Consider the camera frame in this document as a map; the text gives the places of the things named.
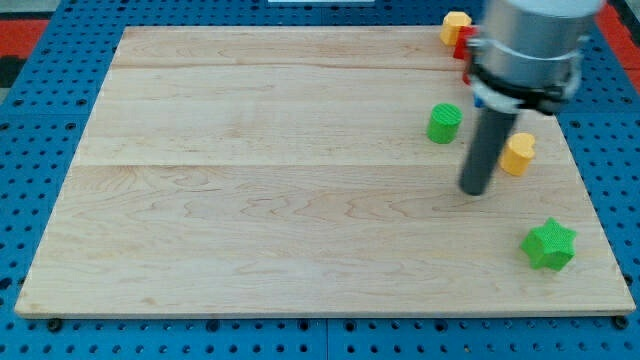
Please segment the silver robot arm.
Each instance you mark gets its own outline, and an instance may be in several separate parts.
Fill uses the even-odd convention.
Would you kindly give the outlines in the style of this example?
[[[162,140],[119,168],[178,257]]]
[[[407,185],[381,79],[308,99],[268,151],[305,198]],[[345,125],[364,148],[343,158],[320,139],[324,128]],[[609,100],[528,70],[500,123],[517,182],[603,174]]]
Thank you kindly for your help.
[[[489,0],[467,40],[474,94],[494,111],[557,113],[581,82],[602,0]]]

